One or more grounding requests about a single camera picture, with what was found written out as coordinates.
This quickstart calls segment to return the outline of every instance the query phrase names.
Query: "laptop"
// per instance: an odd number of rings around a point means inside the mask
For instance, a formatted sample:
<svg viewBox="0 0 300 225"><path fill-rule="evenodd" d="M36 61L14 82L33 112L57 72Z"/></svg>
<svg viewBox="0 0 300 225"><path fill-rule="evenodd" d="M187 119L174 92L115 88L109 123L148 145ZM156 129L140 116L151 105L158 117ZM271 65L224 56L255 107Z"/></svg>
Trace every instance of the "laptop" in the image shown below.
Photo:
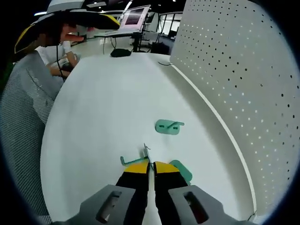
<svg viewBox="0 0 300 225"><path fill-rule="evenodd" d="M100 36L110 37L113 35L142 32L143 23L146 19L149 9L150 5L146 5L127 10L118 30L107 31L100 34Z"/></svg>

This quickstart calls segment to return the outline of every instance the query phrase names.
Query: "window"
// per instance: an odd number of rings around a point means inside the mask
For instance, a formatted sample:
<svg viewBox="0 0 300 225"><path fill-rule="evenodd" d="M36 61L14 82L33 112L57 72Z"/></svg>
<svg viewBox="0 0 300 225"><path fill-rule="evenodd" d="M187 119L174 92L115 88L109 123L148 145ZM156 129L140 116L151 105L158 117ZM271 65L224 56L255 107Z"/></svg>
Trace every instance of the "window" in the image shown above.
<svg viewBox="0 0 300 225"><path fill-rule="evenodd" d="M182 14L167 14L161 15L157 32L165 35L169 35L170 31L177 32L180 25Z"/></svg>

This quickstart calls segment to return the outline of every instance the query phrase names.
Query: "white table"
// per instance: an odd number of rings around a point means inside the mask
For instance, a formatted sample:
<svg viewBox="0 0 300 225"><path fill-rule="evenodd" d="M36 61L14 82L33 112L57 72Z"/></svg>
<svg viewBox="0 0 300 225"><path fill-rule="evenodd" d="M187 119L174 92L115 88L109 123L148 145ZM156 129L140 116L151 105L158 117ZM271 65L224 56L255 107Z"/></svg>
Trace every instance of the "white table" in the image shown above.
<svg viewBox="0 0 300 225"><path fill-rule="evenodd" d="M153 161L180 160L197 185L236 219L253 213L248 181L226 132L201 97L167 64L168 56L82 59L51 110L41 151L41 181L53 221L74 216L81 202L115 184L143 143ZM158 119L184 122L178 135L155 131ZM161 224L153 177L145 225Z"/></svg>

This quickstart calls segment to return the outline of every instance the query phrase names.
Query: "hole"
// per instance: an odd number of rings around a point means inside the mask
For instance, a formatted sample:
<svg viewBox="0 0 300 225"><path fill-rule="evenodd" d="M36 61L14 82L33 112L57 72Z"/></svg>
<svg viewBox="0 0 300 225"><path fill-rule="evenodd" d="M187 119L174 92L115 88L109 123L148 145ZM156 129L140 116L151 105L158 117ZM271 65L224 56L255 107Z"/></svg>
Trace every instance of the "hole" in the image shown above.
<svg viewBox="0 0 300 225"><path fill-rule="evenodd" d="M109 216L116 205L119 197L121 196L121 192L113 191L109 197L107 198L105 204L99 209L98 213L96 214L96 220L106 224L109 221Z"/></svg>
<svg viewBox="0 0 300 225"><path fill-rule="evenodd" d="M185 193L184 198L186 199L188 205L190 206L198 224L202 224L209 219L203 206L199 203L199 201L197 200L197 198L192 192Z"/></svg>

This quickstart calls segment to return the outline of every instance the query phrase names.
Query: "mesh chair back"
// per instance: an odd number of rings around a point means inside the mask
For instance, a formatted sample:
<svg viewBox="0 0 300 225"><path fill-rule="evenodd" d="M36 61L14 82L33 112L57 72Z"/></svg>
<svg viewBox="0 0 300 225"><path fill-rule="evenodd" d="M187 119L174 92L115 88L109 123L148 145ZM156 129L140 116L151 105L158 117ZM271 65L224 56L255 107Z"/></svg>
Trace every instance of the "mesh chair back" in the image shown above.
<svg viewBox="0 0 300 225"><path fill-rule="evenodd" d="M16 63L0 99L0 139L13 179L38 216L48 211L40 151L48 115L61 88L35 51Z"/></svg>

